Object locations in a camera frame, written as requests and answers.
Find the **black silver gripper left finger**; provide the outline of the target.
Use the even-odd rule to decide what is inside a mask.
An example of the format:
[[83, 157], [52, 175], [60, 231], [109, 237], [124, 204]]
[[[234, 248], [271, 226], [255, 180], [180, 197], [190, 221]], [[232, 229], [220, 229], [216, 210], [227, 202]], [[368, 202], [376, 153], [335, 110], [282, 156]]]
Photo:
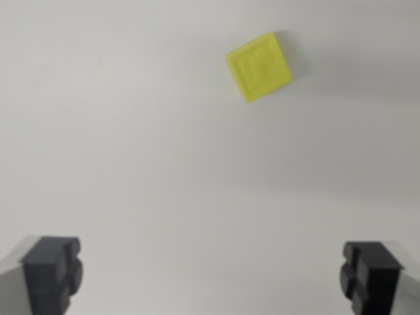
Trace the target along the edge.
[[65, 314], [81, 287], [78, 237], [26, 236], [1, 258], [2, 314]]

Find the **black silver gripper right finger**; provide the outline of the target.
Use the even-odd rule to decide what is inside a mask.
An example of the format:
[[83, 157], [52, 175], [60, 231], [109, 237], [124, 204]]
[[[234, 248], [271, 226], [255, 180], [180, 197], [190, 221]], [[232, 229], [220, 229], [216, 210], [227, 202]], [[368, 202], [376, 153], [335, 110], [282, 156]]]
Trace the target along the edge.
[[348, 241], [339, 279], [357, 315], [419, 313], [419, 259], [394, 241]]

